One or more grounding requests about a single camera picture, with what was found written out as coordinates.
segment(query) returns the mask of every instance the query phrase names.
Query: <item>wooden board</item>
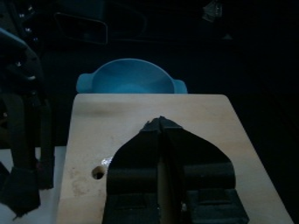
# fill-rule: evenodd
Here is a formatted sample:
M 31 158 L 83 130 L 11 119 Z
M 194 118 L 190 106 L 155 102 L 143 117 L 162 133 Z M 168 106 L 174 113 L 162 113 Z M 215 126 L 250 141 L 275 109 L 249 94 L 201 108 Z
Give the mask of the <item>wooden board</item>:
M 235 167 L 237 190 L 250 224 L 293 223 L 277 189 L 225 95 L 79 94 L 74 102 L 58 223 L 102 223 L 106 175 L 92 170 L 114 157 L 147 121 L 159 116 L 214 143 Z M 162 223 L 172 223 L 163 216 Z

